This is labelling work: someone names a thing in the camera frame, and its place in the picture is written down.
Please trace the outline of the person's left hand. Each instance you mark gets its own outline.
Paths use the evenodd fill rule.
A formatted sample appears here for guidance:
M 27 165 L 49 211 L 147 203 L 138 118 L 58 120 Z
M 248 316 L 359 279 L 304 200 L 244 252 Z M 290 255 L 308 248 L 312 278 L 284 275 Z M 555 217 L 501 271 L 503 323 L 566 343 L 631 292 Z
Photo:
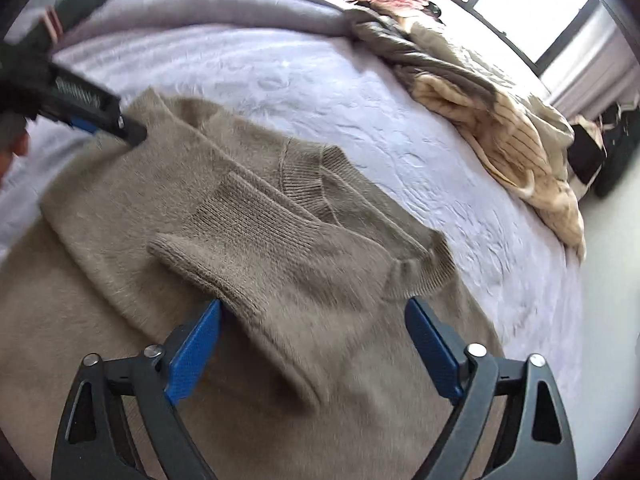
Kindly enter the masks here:
M 1 160 L 0 179 L 3 180 L 11 169 L 14 159 L 23 157 L 29 150 L 29 134 L 26 119 L 17 114 L 1 115 Z

